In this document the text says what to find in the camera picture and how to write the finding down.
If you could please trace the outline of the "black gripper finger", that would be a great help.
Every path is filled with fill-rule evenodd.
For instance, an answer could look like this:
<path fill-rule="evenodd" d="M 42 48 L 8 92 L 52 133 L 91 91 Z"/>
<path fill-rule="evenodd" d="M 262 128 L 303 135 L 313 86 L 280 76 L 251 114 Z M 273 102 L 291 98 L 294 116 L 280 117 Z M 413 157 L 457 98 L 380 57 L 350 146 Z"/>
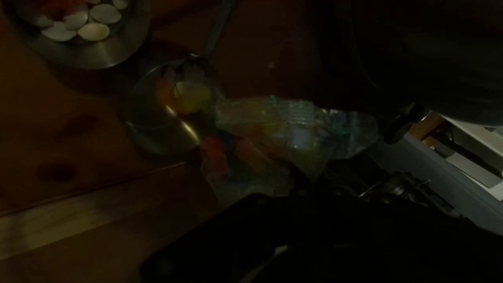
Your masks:
<path fill-rule="evenodd" d="M 141 283 L 503 283 L 503 237 L 396 196 L 251 194 L 148 256 Z"/>

